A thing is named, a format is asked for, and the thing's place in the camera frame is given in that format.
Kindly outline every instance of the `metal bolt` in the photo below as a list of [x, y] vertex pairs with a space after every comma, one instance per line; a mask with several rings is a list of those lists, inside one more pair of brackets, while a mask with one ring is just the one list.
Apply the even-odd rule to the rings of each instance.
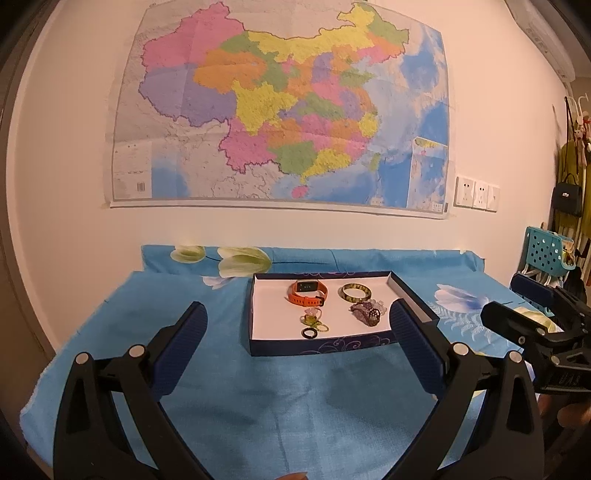
[[79, 353], [78, 355], [76, 355], [76, 363], [78, 365], [84, 365], [88, 361], [88, 358], [88, 353]]
[[458, 355], [467, 355], [470, 349], [464, 343], [456, 343], [453, 346], [453, 351], [456, 352]]
[[138, 358], [139, 356], [142, 356], [145, 351], [146, 349], [143, 345], [134, 345], [129, 349], [129, 356], [132, 356], [133, 358]]
[[519, 352], [515, 352], [514, 350], [512, 352], [509, 352], [509, 358], [516, 364], [518, 364], [522, 360], [521, 354]]

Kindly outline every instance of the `wall socket panel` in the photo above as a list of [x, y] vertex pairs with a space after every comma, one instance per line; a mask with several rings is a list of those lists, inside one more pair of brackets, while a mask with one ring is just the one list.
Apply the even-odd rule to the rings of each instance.
[[456, 198], [454, 200], [456, 207], [472, 208], [475, 183], [474, 180], [467, 177], [458, 177], [456, 179]]
[[473, 208], [496, 212], [499, 209], [501, 188], [489, 185], [482, 180], [468, 177], [456, 178], [454, 205], [456, 207]]
[[488, 184], [482, 180], [477, 180], [474, 184], [474, 202], [472, 208], [477, 210], [486, 210], [488, 202]]
[[486, 201], [486, 210], [489, 212], [498, 212], [501, 202], [501, 188], [497, 185], [488, 186], [488, 200]]

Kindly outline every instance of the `air conditioner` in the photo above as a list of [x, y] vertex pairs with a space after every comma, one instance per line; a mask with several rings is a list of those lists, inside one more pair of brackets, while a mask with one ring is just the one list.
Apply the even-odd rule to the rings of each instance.
[[530, 0], [505, 0], [513, 18], [534, 42], [564, 83], [574, 80], [573, 62], [552, 27]]

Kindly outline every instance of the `smartwatch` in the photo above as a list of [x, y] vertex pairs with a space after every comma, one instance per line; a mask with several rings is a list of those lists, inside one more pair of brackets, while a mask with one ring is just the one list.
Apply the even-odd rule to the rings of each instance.
[[[320, 295], [316, 297], [299, 295], [307, 291], [317, 291]], [[287, 290], [287, 299], [300, 307], [323, 307], [328, 293], [329, 291], [326, 286], [318, 280], [298, 280], [292, 283]]]

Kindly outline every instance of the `black handbag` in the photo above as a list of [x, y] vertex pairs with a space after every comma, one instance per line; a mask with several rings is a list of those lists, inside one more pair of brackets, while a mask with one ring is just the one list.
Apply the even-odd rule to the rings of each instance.
[[566, 180], [574, 175], [569, 173], [564, 181], [556, 184], [552, 192], [552, 207], [559, 212], [568, 213], [575, 217], [583, 215], [583, 189], [574, 183], [568, 183]]

